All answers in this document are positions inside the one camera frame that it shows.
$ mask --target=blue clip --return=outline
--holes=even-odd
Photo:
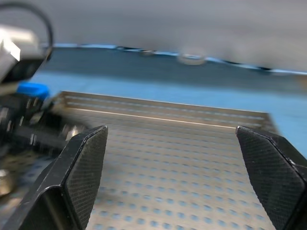
[[[26,94],[31,97],[38,97],[43,101],[50,96],[49,88],[46,85],[30,82],[20,83],[16,92]]]

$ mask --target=gray wall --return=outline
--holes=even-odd
[[[305,0],[24,0],[48,13],[58,43],[114,44],[307,70]],[[21,11],[0,23],[43,26]]]

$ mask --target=textured rubber pad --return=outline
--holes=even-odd
[[[306,161],[283,137],[239,127],[237,137],[250,182],[276,230],[292,229],[306,192],[295,161]]]
[[[87,140],[65,185],[83,229],[87,226],[100,185],[106,136],[106,132],[99,132]]]

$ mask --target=metal tray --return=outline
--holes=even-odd
[[[235,127],[277,132],[266,113],[62,92],[56,110],[109,137],[88,230],[273,230],[248,179]],[[0,226],[50,158],[7,156],[19,187]]]

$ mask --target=black cable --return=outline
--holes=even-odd
[[[29,3],[14,2],[14,1],[0,3],[0,10],[6,10],[6,9],[12,9],[12,8],[28,10],[32,12],[33,14],[35,14],[36,16],[38,16],[43,21],[47,29],[48,47],[46,51],[46,58],[47,58],[47,61],[49,61],[51,58],[51,54],[53,52],[53,48],[54,48],[54,35],[53,35],[53,29],[52,29],[52,24],[51,24],[50,19],[39,8]]]

